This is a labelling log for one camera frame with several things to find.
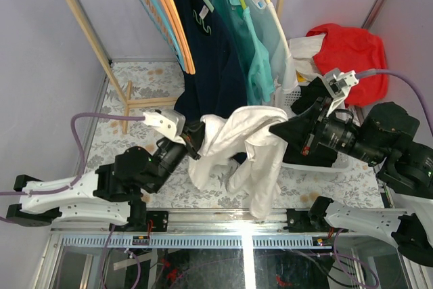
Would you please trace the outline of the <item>white t shirt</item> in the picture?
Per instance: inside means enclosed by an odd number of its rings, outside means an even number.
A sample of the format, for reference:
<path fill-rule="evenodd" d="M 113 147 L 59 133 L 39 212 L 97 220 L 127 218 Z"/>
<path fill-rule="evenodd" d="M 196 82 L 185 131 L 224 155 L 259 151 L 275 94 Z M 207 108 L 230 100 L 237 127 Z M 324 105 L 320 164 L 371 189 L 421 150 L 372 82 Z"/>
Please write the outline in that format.
<path fill-rule="evenodd" d="M 230 158 L 245 153 L 245 161 L 229 177 L 227 191 L 245 190 L 250 196 L 250 214 L 266 218 L 281 193 L 277 179 L 288 145 L 269 128 L 289 117 L 281 108 L 271 106 L 244 106 L 229 118 L 203 115 L 200 121 L 205 124 L 205 134 L 198 151 L 200 158 L 189 160 L 191 182 L 203 190 L 215 166 L 228 165 Z"/>

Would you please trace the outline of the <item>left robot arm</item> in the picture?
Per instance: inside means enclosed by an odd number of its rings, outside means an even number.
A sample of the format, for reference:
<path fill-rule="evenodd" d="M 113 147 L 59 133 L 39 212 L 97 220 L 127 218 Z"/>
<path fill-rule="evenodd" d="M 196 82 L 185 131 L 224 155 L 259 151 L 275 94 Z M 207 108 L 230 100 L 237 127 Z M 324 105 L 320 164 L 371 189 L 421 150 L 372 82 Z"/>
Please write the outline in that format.
<path fill-rule="evenodd" d="M 44 227 L 54 221 L 99 221 L 120 231 L 145 231 L 148 215 L 143 193 L 155 194 L 186 156 L 199 158 L 205 124 L 186 123 L 176 143 L 159 139 L 150 154 L 133 146 L 81 177 L 42 181 L 18 175 L 14 191 L 20 200 L 8 207 L 5 220 L 24 227 Z"/>

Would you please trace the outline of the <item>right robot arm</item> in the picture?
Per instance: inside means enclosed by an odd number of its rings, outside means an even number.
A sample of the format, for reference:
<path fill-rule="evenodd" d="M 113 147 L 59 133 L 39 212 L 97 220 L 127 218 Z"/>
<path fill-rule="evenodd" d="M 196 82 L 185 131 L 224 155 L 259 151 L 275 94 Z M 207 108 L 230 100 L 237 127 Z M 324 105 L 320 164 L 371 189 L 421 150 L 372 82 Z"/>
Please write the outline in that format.
<path fill-rule="evenodd" d="M 320 196 L 308 211 L 316 231 L 347 229 L 395 247 L 404 257 L 432 266 L 432 148 L 414 142 L 419 121 L 395 104 L 376 104 L 361 126 L 342 120 L 331 109 L 331 99 L 319 98 L 306 112 L 270 127 L 303 156 L 319 146 L 365 162 L 380 165 L 376 177 L 409 205 L 410 213 L 346 206 Z"/>

